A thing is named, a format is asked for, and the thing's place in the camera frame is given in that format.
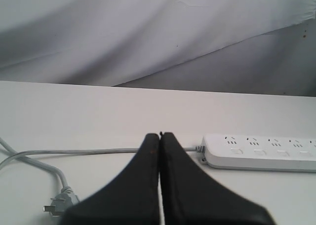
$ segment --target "power outlet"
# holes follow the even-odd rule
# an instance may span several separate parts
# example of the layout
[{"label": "power outlet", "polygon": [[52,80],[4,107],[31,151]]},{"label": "power outlet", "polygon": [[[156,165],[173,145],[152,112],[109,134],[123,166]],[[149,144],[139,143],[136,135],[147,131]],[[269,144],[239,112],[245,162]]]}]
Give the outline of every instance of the power outlet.
[{"label": "power outlet", "polygon": [[215,168],[316,172],[316,139],[210,134],[202,146]]}]

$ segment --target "power strip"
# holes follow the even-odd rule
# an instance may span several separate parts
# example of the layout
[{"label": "power strip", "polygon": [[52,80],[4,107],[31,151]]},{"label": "power strip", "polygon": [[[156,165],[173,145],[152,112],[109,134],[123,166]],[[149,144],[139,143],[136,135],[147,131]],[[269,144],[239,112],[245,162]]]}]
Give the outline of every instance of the power strip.
[{"label": "power strip", "polygon": [[214,168],[316,172],[316,139],[209,134],[201,150]]}]

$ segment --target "white table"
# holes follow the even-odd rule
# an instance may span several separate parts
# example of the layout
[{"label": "white table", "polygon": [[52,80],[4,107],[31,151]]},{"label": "white table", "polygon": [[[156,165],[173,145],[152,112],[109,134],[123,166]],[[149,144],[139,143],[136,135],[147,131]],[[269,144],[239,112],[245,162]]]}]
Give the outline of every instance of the white table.
[{"label": "white table", "polygon": [[[184,147],[198,145],[205,133],[315,138],[316,98],[0,81],[0,135],[17,151],[133,148],[146,133],[159,131],[173,132]],[[39,158],[61,168],[84,199],[132,156]],[[315,224],[316,174],[202,168],[267,207],[278,225]],[[21,162],[5,167],[0,171],[0,223],[48,224],[42,206],[58,193],[56,182]]]}]

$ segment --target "black rubber pad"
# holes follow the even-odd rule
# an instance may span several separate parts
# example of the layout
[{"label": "black rubber pad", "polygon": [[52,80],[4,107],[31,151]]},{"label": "black rubber pad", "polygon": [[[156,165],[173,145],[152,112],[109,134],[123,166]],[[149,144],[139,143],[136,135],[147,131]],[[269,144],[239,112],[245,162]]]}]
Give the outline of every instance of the black rubber pad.
[{"label": "black rubber pad", "polygon": [[265,208],[204,173],[172,133],[160,140],[159,171],[166,225],[274,225]]},{"label": "black rubber pad", "polygon": [[158,225],[158,146],[158,135],[146,135],[125,169],[99,192],[68,209],[60,225]]}]

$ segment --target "white fabric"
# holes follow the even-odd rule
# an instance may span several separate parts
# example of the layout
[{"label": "white fabric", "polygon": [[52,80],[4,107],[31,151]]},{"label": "white fabric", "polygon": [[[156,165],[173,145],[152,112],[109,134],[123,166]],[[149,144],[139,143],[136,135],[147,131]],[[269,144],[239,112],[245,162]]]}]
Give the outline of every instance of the white fabric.
[{"label": "white fabric", "polygon": [[316,0],[0,0],[0,79],[121,84],[315,11]]}]

